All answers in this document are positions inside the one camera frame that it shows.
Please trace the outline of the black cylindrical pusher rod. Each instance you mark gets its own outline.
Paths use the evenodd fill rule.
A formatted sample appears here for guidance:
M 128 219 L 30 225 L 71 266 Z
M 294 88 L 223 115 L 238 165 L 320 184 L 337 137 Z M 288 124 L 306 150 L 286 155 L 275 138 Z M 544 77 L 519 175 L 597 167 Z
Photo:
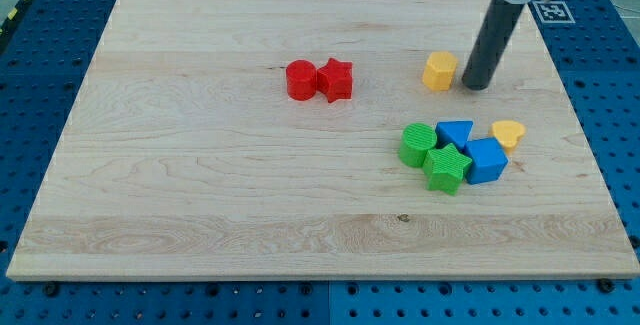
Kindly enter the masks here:
M 470 90 L 486 89 L 523 11 L 523 4 L 491 0 L 462 75 Z

